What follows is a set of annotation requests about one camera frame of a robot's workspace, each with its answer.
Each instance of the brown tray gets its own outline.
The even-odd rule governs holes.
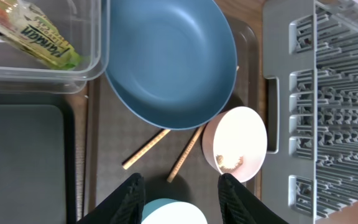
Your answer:
[[[258,43],[244,22],[228,17],[237,47],[239,70],[226,109],[246,105],[258,111]],[[131,174],[145,177],[147,202],[172,198],[196,205],[208,223],[222,223],[218,177],[205,160],[198,141],[171,184],[171,168],[195,130],[171,131],[128,170],[122,163],[139,150],[159,128],[131,113],[114,94],[105,76],[89,85],[88,139],[85,170],[84,214],[94,209]],[[255,190],[254,180],[246,186]]]

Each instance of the snack package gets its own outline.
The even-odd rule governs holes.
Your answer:
[[[81,62],[47,16],[28,2],[0,0],[0,39],[52,69],[70,70]]]

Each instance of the blue plate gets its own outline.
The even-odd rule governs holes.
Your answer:
[[[214,1],[114,0],[110,37],[110,84],[150,124],[195,128],[227,103],[236,46]]]

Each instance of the wooden stick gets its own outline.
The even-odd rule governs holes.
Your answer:
[[[124,169],[130,168],[138,159],[140,159],[146,152],[148,152],[153,146],[155,146],[162,138],[164,138],[171,130],[164,129],[156,137],[154,137],[147,145],[137,151],[130,159],[128,159],[122,167]]]
[[[197,129],[197,131],[194,133],[193,137],[191,138],[191,141],[187,145],[186,149],[182,152],[182,154],[179,157],[179,160],[176,162],[175,166],[173,167],[171,173],[168,176],[167,181],[171,183],[175,176],[178,174],[180,167],[183,165],[184,161],[186,160],[187,156],[189,155],[191,149],[196,144],[197,139],[201,135],[205,128],[205,124],[202,125]]]

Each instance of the dish rack slot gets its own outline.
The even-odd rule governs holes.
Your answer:
[[[262,168],[263,203],[288,223],[314,223],[358,202],[357,3],[268,1],[264,76],[278,86],[278,143]]]

